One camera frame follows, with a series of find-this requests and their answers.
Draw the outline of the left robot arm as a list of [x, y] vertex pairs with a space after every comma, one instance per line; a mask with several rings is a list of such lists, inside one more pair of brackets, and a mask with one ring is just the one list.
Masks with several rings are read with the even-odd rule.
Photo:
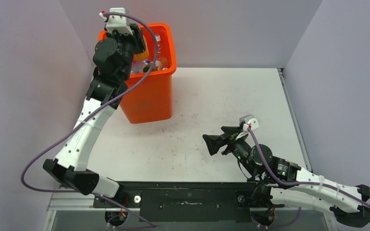
[[104, 125], [119, 106], [117, 96], [127, 90], [136, 54], [146, 50], [143, 31], [130, 24], [131, 33], [105, 29], [105, 38], [97, 42], [93, 79], [86, 93], [83, 109], [75, 125], [76, 132], [65, 142], [54, 159], [46, 159], [43, 169], [59, 183], [83, 194], [103, 195], [112, 207], [124, 202], [120, 185], [88, 170], [88, 160]]

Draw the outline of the green cap brown bottle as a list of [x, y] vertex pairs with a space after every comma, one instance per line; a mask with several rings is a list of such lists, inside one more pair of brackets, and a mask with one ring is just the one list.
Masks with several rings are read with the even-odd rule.
[[151, 72], [153, 72], [153, 71], [160, 71], [162, 69], [163, 69], [163, 65], [162, 65], [162, 63], [160, 61], [155, 61], [154, 64], [153, 64], [153, 62], [146, 62], [145, 66], [142, 69], [142, 72], [143, 73], [146, 73], [149, 70], [151, 70]]

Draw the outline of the small orange juice bottle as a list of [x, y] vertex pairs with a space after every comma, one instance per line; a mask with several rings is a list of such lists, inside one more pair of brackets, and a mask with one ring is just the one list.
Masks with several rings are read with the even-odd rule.
[[139, 33], [135, 36], [135, 41], [137, 42], [137, 48], [133, 55], [133, 61], [139, 62], [146, 60], [149, 56], [149, 50], [142, 29], [140, 29]]

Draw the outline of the clear bottle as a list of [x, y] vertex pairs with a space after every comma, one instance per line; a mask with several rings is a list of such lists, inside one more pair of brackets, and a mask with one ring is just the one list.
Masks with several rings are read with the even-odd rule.
[[155, 39], [158, 42], [158, 55], [157, 55], [157, 63], [159, 64], [159, 68], [162, 70], [164, 68], [167, 68], [168, 61], [167, 57], [164, 52], [164, 46], [162, 44], [161, 36], [155, 35]]

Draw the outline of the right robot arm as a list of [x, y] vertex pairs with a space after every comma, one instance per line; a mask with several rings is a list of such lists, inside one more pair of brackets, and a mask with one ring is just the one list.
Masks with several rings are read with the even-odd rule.
[[317, 175], [299, 164], [274, 156], [271, 149], [260, 144], [251, 125], [222, 127], [221, 135], [202, 136], [210, 155], [232, 154], [264, 187], [253, 193], [254, 202], [265, 206], [293, 205], [333, 214], [336, 221], [354, 228], [370, 223], [370, 188], [347, 186]]

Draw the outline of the blue cap pepsi bottle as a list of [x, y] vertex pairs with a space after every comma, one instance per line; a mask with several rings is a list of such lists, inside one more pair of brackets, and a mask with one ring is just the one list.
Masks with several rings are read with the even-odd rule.
[[147, 63], [144, 61], [137, 61], [132, 64], [131, 74], [143, 73], [143, 69], [146, 67]]

